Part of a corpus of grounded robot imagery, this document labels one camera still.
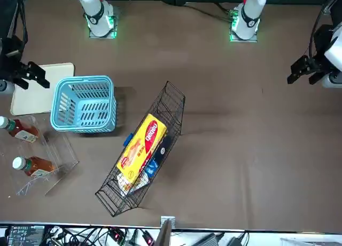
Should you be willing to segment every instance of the snack box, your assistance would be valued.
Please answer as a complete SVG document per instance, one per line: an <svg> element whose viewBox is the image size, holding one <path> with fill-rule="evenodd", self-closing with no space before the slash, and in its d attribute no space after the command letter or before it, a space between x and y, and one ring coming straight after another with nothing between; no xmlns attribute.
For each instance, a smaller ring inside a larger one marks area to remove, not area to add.
<svg viewBox="0 0 342 246"><path fill-rule="evenodd" d="M130 183L137 179L165 134L166 126L148 114L116 165Z"/></svg>
<svg viewBox="0 0 342 246"><path fill-rule="evenodd" d="M135 185L131 184L130 182L127 181L127 179L123 176L122 173L119 173L116 178L118 179L118 184L121 190L121 196L125 197L129 190L131 189L130 193L135 192L136 190L146 186L149 184L149 178L146 173L144 173L141 176L141 179L139 181L135 182Z"/></svg>

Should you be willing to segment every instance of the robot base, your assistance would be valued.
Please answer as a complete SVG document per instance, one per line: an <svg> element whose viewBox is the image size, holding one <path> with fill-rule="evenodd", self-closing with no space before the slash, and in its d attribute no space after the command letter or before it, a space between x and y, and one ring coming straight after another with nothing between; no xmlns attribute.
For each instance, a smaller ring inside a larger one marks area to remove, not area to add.
<svg viewBox="0 0 342 246"><path fill-rule="evenodd" d="M251 43L257 43L258 42L258 37L257 34L255 33L251 39L248 40L242 40L239 38L234 31L232 31L231 26L229 27L229 41L230 42L251 42Z"/></svg>
<svg viewBox="0 0 342 246"><path fill-rule="evenodd" d="M90 39L114 39L118 33L118 21L120 11L116 6L113 6L113 16L109 18L109 22L113 24L113 29L105 36L96 36L89 30Z"/></svg>

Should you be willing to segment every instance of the bottle label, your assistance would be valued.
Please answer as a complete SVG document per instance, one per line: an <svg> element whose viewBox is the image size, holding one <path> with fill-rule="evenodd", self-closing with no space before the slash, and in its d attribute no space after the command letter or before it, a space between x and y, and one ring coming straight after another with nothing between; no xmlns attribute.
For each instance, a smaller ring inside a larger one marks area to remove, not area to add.
<svg viewBox="0 0 342 246"><path fill-rule="evenodd" d="M25 131L25 130L22 130L15 135L15 138L22 139L24 141L33 143L34 141L37 140L38 137L27 132L27 131Z"/></svg>
<svg viewBox="0 0 342 246"><path fill-rule="evenodd" d="M38 176L43 176L43 175L46 175L46 174L49 174L48 171L45 171L45 170L36 170L35 172L32 173L32 177L36 178Z"/></svg>

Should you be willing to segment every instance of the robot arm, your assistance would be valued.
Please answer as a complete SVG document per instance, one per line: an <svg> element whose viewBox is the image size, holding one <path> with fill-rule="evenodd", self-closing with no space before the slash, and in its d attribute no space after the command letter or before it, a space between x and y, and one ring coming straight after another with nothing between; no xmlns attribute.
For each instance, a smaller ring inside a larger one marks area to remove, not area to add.
<svg viewBox="0 0 342 246"><path fill-rule="evenodd" d="M20 61L27 42L24 1L0 0L0 13L0 91L5 91L12 83L27 89L26 80L35 80L42 87L49 88L50 83L45 79L42 68L32 61L27 65ZM18 15L21 16L24 28L22 40L13 35Z"/></svg>
<svg viewBox="0 0 342 246"><path fill-rule="evenodd" d="M249 40L257 32L265 4L266 0L246 0L245 4L241 3L235 8L238 19L231 29L241 40Z"/></svg>
<svg viewBox="0 0 342 246"><path fill-rule="evenodd" d="M329 6L333 25L322 25L317 31L315 27L320 16ZM315 84L322 79L324 87L342 88L342 0L328 0L322 6L313 28L313 36L310 37L309 56L303 55L291 65L291 75L287 77L287 83L292 84L302 75L312 74L310 84ZM311 44L315 42L315 56L311 56Z"/></svg>
<svg viewBox="0 0 342 246"><path fill-rule="evenodd" d="M90 31L96 37L104 37L114 29L113 6L101 0L79 0ZM45 70L30 61L27 65L20 61L27 42L24 0L0 0L0 92L14 83L27 89L26 80L35 80L44 88L50 83L45 79ZM17 18L20 14L24 36L20 40L15 35Z"/></svg>
<svg viewBox="0 0 342 246"><path fill-rule="evenodd" d="M88 22L88 27L96 37L104 37L114 28L113 6L104 0L79 0Z"/></svg>

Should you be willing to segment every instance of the blue plastic basket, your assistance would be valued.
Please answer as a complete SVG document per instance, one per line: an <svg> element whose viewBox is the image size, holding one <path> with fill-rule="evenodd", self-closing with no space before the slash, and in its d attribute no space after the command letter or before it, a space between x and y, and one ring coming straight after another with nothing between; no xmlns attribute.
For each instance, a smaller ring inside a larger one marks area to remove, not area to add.
<svg viewBox="0 0 342 246"><path fill-rule="evenodd" d="M107 76L77 76L58 82L51 125L57 131L110 132L115 128L114 85Z"/></svg>

